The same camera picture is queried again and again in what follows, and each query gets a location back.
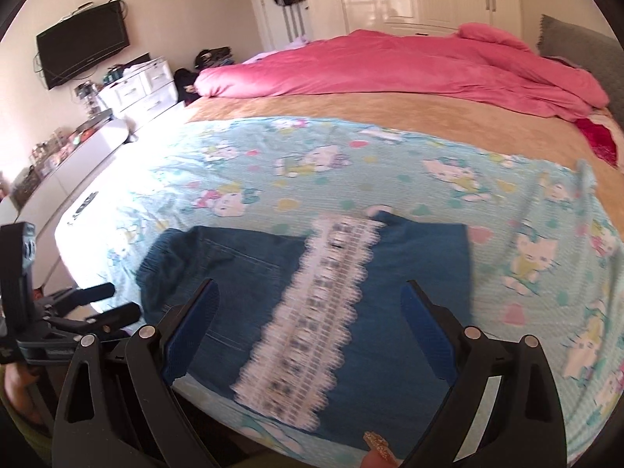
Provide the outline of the right hand painted nails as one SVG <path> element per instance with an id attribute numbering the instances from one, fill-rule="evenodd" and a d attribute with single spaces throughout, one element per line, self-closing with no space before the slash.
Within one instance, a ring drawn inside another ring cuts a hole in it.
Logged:
<path id="1" fill-rule="evenodd" d="M 361 468 L 399 468 L 401 462 L 389 448 L 388 442 L 380 434 L 366 431 L 363 435 L 369 451 L 361 461 Z"/>

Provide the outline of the left hand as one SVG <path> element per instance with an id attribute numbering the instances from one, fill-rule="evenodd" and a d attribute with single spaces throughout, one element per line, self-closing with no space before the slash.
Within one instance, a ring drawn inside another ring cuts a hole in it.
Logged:
<path id="1" fill-rule="evenodd" d="M 28 422 L 42 425 L 41 415 L 30 394 L 30 388 L 37 383 L 40 371 L 23 362 L 10 363 L 3 370 L 3 389 L 12 408 Z"/>

